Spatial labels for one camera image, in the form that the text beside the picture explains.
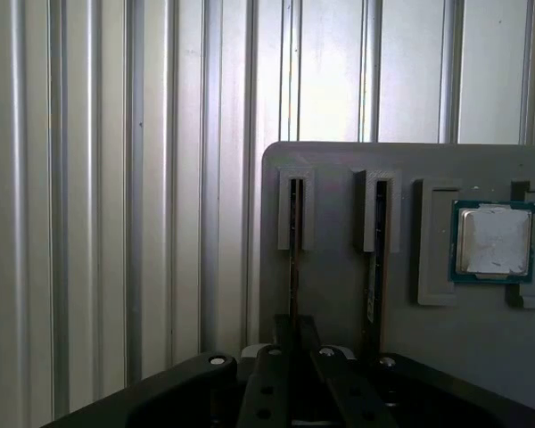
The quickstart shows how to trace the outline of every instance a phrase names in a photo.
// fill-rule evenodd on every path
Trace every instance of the silver metal surface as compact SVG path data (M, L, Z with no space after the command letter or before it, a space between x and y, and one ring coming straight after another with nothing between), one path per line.
M0 2L0 426L29 421L23 5Z
M381 366L385 367L394 367L396 366L396 361L390 357L382 357L378 360Z
M202 114L204 72L204 2L182 0L177 6L176 146L173 181L174 273L172 360L200 350Z
M300 140L357 140L362 16L362 2L303 2Z
M52 171L49 81L48 3L27 2L25 15L27 186L28 186L28 319L29 423L52 418Z
M444 0L438 143L456 144L465 0Z
M172 363L172 30L174 3L144 2L141 376Z
M366 0L363 5L363 13L363 22L361 22L358 141L360 143L377 143L378 106L381 89L383 0Z
M518 144L527 3L465 2L458 142Z
M379 141L438 143L444 25L440 0L384 2Z
M483 204L461 209L456 271L478 277L525 276L529 270L531 212Z
M248 142L251 91L248 37L251 3L222 3L218 157L218 295L215 319L219 350L238 355L245 342L248 262Z
M461 2L1 0L0 426L257 342L274 141L517 143L527 4Z
M100 299L101 395L126 385L126 293L128 252L128 163L130 123L128 119L128 19L121 0L101 2L100 88Z
M222 357L216 357L216 358L213 358L210 360L210 363L213 365L213 366L219 366L220 364L224 364L226 360Z
M331 357L331 356L335 355L335 352L331 348L321 348L319 350L319 354L325 355L326 357Z

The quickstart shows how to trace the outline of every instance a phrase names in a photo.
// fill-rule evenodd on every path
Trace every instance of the corrugated metal wall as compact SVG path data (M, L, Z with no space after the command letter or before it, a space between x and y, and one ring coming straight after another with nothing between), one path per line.
M255 342L296 139L535 144L535 0L0 0L0 427Z

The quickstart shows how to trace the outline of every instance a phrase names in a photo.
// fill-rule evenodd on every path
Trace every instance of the rectangular slot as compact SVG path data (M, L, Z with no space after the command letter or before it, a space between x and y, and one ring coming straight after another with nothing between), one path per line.
M377 181L375 193L374 251L369 255L366 316L363 320L363 352L373 358L381 348L381 315L387 238L388 182Z
M289 225L289 314L293 326L298 316L297 291L299 288L299 259L303 225L303 180L290 181L290 225Z

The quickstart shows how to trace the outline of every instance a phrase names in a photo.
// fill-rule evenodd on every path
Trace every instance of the screw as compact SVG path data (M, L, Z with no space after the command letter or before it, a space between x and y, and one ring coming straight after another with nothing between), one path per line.
M210 363L214 366L219 366L220 364L224 364L226 359L224 357L213 357L210 359Z
M325 355L326 357L331 357L335 355L334 351L331 348L321 348L319 351L321 355Z
M394 361L390 357L382 357L381 359L378 360L378 362L380 363L381 366L384 366L387 368L396 366L396 361Z

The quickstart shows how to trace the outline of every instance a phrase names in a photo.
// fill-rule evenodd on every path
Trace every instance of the bolt hole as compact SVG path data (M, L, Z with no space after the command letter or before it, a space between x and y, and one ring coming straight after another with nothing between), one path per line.
M366 421L374 421L375 412L363 412L363 419L365 419Z
M258 415L259 419L269 419L271 412L266 408L261 408L256 415Z

